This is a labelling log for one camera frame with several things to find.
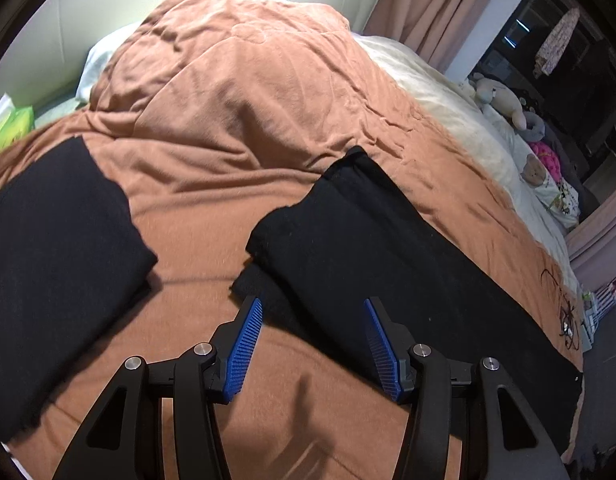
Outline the black pants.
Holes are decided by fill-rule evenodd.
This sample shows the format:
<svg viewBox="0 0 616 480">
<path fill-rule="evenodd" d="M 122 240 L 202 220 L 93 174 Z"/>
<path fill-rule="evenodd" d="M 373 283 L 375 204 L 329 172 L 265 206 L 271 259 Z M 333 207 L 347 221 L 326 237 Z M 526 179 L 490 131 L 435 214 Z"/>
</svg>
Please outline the black pants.
<svg viewBox="0 0 616 480">
<path fill-rule="evenodd" d="M 450 359 L 495 356 L 564 451 L 581 394 L 577 367 L 530 314 L 432 228 L 364 152 L 337 160 L 298 204 L 272 211 L 248 238 L 253 258 L 224 276 L 208 214 L 176 216 L 187 257 L 166 281 L 159 348 L 179 346 L 230 296 L 258 297 L 284 330 L 377 381 L 363 300 Z M 157 256 L 134 226 L 122 189 L 84 142 L 52 148 L 0 191 L 0 438 L 35 422 L 80 356 L 150 292 Z"/>
</svg>

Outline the bear print pillow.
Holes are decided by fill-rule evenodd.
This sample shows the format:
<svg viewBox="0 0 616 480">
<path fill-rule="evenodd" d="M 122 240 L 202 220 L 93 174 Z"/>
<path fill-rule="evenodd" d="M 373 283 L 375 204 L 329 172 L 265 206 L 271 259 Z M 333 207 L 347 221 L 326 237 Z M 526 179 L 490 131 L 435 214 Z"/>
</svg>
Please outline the bear print pillow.
<svg viewBox="0 0 616 480">
<path fill-rule="evenodd" d="M 566 231 L 578 226 L 580 209 L 577 191 L 564 179 L 556 182 L 534 153 L 526 156 L 522 178 Z"/>
</svg>

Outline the pink plush toy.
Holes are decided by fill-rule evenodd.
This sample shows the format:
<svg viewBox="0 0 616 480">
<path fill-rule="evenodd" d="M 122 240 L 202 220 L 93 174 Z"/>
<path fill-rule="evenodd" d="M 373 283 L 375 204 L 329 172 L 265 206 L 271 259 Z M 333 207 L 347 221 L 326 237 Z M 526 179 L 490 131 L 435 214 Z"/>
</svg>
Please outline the pink plush toy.
<svg viewBox="0 0 616 480">
<path fill-rule="evenodd" d="M 555 151 L 542 141 L 530 142 L 529 146 L 540 162 L 542 162 L 542 165 L 546 167 L 554 182 L 561 183 L 563 180 L 562 168 Z"/>
</svg>

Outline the grey plush toy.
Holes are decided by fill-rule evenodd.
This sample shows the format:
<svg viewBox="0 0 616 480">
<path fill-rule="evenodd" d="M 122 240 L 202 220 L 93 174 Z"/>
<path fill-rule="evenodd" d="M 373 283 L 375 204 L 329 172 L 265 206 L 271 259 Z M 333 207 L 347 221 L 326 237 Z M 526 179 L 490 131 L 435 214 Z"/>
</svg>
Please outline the grey plush toy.
<svg viewBox="0 0 616 480">
<path fill-rule="evenodd" d="M 526 128 L 524 130 L 518 130 L 517 133 L 527 142 L 536 143 L 543 140 L 546 134 L 546 124 L 543 119 L 536 113 L 524 111 L 524 117 L 526 119 Z"/>
</svg>

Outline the green yellow package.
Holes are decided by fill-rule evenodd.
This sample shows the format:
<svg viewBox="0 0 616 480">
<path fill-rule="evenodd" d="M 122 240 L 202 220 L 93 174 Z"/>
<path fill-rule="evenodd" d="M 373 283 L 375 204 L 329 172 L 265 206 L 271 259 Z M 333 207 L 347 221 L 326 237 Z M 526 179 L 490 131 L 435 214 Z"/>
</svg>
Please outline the green yellow package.
<svg viewBox="0 0 616 480">
<path fill-rule="evenodd" d="M 34 111 L 30 106 L 14 108 L 0 122 L 0 151 L 33 130 Z"/>
</svg>

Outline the orange-brown blanket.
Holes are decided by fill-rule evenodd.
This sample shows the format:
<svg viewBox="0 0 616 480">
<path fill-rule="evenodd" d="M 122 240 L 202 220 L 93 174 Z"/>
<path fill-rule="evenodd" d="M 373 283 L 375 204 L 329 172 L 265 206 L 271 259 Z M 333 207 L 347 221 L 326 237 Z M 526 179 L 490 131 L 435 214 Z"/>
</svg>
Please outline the orange-brown blanket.
<svg viewBox="0 0 616 480">
<path fill-rule="evenodd" d="M 384 72 L 329 6 L 257 0 L 166 0 L 122 44 L 91 104 L 0 153 L 0 191 L 58 144 L 81 139 L 120 186 L 145 245 L 157 256 L 150 292 L 73 364 L 35 422 L 6 442 L 35 479 L 53 476 L 76 430 L 128 356 L 175 358 L 236 314 L 219 304 L 179 346 L 159 348 L 166 281 L 187 257 L 176 216 L 208 214 L 224 276 L 253 256 L 248 238 L 272 211 L 301 202 L 337 160 L 364 152 L 419 215 L 539 324 L 580 375 L 565 333 L 579 304 L 508 193 L 446 128 Z M 387 479 L 407 413 L 370 382 L 267 315 L 245 388 L 218 411 L 236 479 Z"/>
</svg>

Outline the cream white duvet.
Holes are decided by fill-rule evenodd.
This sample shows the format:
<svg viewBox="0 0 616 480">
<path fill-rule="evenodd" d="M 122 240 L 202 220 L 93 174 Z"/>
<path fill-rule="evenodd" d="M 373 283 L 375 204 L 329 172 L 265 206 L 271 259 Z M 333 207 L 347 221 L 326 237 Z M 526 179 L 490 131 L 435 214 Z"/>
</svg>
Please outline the cream white duvet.
<svg viewBox="0 0 616 480">
<path fill-rule="evenodd" d="M 560 266 L 565 286 L 573 294 L 581 292 L 570 266 L 567 231 L 522 178 L 526 156 L 534 152 L 506 118 L 490 105 L 477 105 L 472 90 L 455 84 L 399 42 L 375 36 L 353 38 L 506 190 L 518 217 Z"/>
</svg>

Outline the beige teddy bear plush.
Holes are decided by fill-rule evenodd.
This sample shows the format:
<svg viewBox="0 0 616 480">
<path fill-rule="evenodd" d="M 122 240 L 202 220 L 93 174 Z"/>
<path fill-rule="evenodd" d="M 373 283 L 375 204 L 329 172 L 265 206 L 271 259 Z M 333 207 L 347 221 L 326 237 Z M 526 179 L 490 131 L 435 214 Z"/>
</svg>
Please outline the beige teddy bear plush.
<svg viewBox="0 0 616 480">
<path fill-rule="evenodd" d="M 527 120 L 520 99 L 502 82 L 474 73 L 471 79 L 479 106 L 490 105 L 504 116 L 516 130 L 525 130 Z"/>
</svg>

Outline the white pillow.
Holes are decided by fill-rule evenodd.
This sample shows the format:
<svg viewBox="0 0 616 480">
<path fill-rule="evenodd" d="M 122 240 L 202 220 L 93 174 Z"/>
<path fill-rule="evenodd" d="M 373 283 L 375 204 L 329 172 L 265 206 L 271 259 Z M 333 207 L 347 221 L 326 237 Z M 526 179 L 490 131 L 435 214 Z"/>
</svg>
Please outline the white pillow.
<svg viewBox="0 0 616 480">
<path fill-rule="evenodd" d="M 90 102 L 92 89 L 99 80 L 99 77 L 102 76 L 102 71 L 105 70 L 110 58 L 112 58 L 114 52 L 119 49 L 125 40 L 136 31 L 138 26 L 140 26 L 140 22 L 120 27 L 99 39 L 88 51 L 79 84 L 76 86 L 76 95 L 74 96 L 80 104 Z"/>
</svg>

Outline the floral hanging garment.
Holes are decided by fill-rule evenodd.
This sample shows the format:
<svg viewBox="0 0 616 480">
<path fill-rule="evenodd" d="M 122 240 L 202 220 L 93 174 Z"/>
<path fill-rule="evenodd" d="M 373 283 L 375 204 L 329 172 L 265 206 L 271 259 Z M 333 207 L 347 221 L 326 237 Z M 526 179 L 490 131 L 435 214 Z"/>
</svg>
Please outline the floral hanging garment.
<svg viewBox="0 0 616 480">
<path fill-rule="evenodd" d="M 541 76 L 550 76 L 558 65 L 558 61 L 572 39 L 579 17 L 579 8 L 568 10 L 550 31 L 547 39 L 543 41 L 535 55 L 535 66 L 532 71 L 536 79 Z"/>
</svg>

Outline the pink curtain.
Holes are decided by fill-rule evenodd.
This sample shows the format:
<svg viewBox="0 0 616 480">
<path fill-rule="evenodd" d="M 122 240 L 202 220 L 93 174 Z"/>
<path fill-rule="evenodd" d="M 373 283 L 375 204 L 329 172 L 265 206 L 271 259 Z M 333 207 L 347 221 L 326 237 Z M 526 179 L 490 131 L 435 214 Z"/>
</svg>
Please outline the pink curtain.
<svg viewBox="0 0 616 480">
<path fill-rule="evenodd" d="M 378 0 L 366 36 L 404 44 L 430 66 L 446 70 L 489 0 Z"/>
</svg>

